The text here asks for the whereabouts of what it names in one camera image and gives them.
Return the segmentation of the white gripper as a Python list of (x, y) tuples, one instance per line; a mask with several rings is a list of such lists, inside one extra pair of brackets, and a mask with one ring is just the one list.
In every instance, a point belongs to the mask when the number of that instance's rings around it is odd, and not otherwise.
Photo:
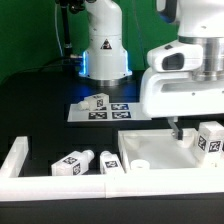
[(140, 104), (149, 118), (168, 117), (172, 136), (182, 140), (177, 117), (224, 113), (224, 80), (193, 81), (190, 72), (147, 69), (141, 81)]

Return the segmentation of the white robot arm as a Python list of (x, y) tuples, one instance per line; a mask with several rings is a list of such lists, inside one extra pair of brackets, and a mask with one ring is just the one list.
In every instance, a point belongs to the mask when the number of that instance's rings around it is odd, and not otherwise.
[[(160, 17), (179, 26), (177, 39), (147, 53), (142, 112), (165, 117), (224, 114), (224, 0), (155, 0)], [(112, 0), (86, 0), (89, 47), (80, 75), (114, 85), (131, 75), (122, 46), (122, 12)]]

